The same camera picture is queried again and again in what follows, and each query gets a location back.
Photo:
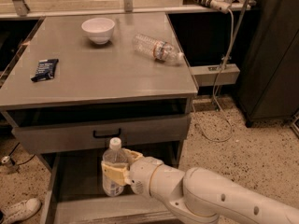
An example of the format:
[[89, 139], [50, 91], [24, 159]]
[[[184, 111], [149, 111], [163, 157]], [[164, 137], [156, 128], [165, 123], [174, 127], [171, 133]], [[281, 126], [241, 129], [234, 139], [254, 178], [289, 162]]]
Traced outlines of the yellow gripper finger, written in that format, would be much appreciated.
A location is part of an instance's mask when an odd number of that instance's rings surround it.
[[101, 161], [102, 173], [105, 178], [109, 178], [120, 186], [131, 184], [129, 176], [130, 165], [127, 162], [112, 163]]
[[138, 161], [139, 159], [141, 159], [143, 157], [142, 153], [133, 151], [128, 148], [124, 148], [123, 151], [127, 157], [129, 165], [132, 165], [135, 161]]

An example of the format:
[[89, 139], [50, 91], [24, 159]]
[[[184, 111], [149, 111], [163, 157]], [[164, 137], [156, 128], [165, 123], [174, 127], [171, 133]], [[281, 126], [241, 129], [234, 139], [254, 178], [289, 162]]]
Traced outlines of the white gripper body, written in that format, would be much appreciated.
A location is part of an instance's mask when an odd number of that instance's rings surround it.
[[129, 177], [134, 194], [150, 196], [150, 181], [158, 167], [164, 162], [153, 157], [142, 157], [130, 166]]

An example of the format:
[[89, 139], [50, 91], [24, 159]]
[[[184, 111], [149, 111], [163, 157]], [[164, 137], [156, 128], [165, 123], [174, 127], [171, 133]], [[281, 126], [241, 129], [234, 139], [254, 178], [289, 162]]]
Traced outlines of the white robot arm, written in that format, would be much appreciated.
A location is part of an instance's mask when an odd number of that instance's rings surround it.
[[160, 201], [184, 224], [218, 224], [226, 216], [239, 224], [299, 224], [299, 210], [246, 189], [208, 169], [184, 172], [127, 149], [125, 163], [104, 161], [108, 178], [137, 195]]

